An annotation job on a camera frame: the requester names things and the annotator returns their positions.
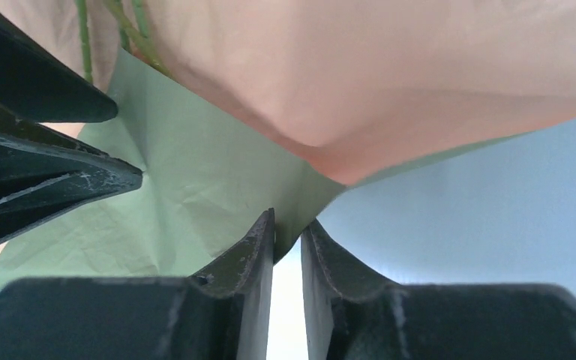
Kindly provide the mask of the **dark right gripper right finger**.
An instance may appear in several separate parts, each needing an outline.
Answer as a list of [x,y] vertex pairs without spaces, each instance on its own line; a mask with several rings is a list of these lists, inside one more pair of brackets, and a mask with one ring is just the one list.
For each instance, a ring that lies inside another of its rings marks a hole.
[[403,285],[301,235],[311,359],[576,359],[576,298],[553,284]]

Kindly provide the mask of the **orange wrapping paper sheet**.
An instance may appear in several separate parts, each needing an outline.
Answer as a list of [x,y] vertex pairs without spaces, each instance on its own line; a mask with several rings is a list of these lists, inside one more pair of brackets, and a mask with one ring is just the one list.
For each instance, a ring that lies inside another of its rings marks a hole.
[[118,118],[55,129],[138,190],[0,245],[17,278],[187,276],[277,218],[276,255],[340,193],[576,117],[576,1],[145,1],[170,79],[89,1]]

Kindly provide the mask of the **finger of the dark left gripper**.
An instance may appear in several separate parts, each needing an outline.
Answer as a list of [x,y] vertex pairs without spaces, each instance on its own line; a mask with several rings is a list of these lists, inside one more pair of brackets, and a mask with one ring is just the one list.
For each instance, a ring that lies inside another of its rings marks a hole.
[[118,114],[114,100],[1,14],[0,109],[39,123],[98,123]]
[[139,168],[0,105],[0,245],[142,182]]

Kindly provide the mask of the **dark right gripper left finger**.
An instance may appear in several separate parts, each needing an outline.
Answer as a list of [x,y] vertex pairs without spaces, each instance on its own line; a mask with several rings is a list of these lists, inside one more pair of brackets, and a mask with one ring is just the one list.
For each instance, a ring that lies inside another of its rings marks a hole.
[[188,277],[22,278],[0,291],[0,359],[264,359],[275,214]]

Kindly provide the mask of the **peach white fake flower bunch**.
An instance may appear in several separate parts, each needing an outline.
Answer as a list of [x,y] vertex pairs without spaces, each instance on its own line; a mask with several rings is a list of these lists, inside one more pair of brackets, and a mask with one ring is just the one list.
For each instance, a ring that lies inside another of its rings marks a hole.
[[[82,59],[83,77],[93,84],[92,46],[89,31],[89,13],[85,0],[73,1],[76,7],[79,28],[79,42]],[[115,20],[120,47],[128,53],[141,56],[143,62],[159,73],[172,79],[173,74],[158,55],[150,32],[150,22],[145,1],[132,0],[130,8],[133,19],[125,13],[123,1],[102,1],[103,6]]]

